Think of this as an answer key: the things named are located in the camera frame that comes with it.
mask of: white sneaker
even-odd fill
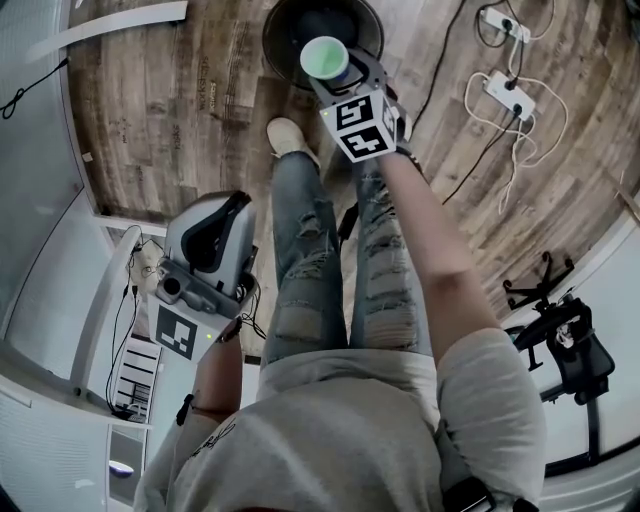
[[[293,151],[303,151],[320,168],[318,157],[307,146],[307,141],[304,139],[304,134],[300,127],[291,119],[286,117],[272,119],[267,125],[267,137],[269,137],[273,152],[278,158]]]

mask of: ripped jeans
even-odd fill
[[[356,164],[353,175],[360,234],[347,340],[333,204],[305,153],[288,153],[276,164],[272,202],[279,292],[263,367],[295,354],[346,348],[432,355],[422,291],[377,161]]]

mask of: power strip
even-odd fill
[[[494,9],[493,7],[483,9],[480,13],[480,17],[482,21],[484,21],[488,25],[491,25],[492,27],[498,29],[500,32],[504,32],[506,34],[509,34],[511,37],[523,41],[525,44],[531,41],[531,31],[527,27],[521,25],[513,18],[502,14],[500,11]],[[511,26],[511,30],[507,30],[505,25]]]
[[[536,102],[527,96],[527,93],[520,89],[520,87],[516,86],[512,90],[509,90],[507,85],[510,82],[511,80],[509,80],[506,75],[500,71],[496,71],[491,79],[485,82],[484,90],[511,112],[515,113],[516,105],[520,105],[522,111],[518,117],[523,121],[527,121],[536,108]]]

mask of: green cup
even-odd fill
[[[302,49],[300,65],[313,78],[332,80],[349,67],[349,52],[335,37],[316,37]]]

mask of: wood plank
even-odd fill
[[[150,5],[136,0],[127,8]],[[275,0],[191,0],[174,25],[108,34],[70,49],[70,91],[79,144],[94,161],[87,173],[100,213],[166,222],[194,198],[242,188],[258,208],[256,275],[263,300],[258,321],[267,329],[276,296],[270,183],[273,157],[265,126],[285,115],[299,123],[323,164],[321,176],[338,218],[353,204],[349,166],[317,115],[317,100],[276,78],[262,54],[261,32]],[[467,114],[462,98],[475,71],[506,70],[511,45],[482,46],[476,10],[467,0],[428,109],[412,146],[434,191],[444,199],[471,168],[490,127]],[[522,22],[540,33],[551,0],[511,0]],[[457,1],[372,0],[385,28],[382,62],[401,103],[416,114],[433,80]],[[118,0],[85,2],[71,13],[77,25],[123,10]],[[474,251],[485,289],[500,317],[509,313],[501,283],[531,284],[540,255],[550,250],[577,261],[622,211],[603,171],[634,195],[640,186],[638,46],[629,37],[624,0],[556,2],[548,35],[525,49],[523,76],[545,81],[565,99],[570,122],[558,150],[534,169],[521,169],[511,200],[498,214],[499,193],[511,174],[504,137],[446,208]],[[546,151],[563,125],[558,103],[542,87],[521,83],[536,102],[534,138]],[[501,108],[472,91],[483,117]],[[353,307],[357,233],[342,254],[347,318]],[[243,331],[247,353],[262,342]]]

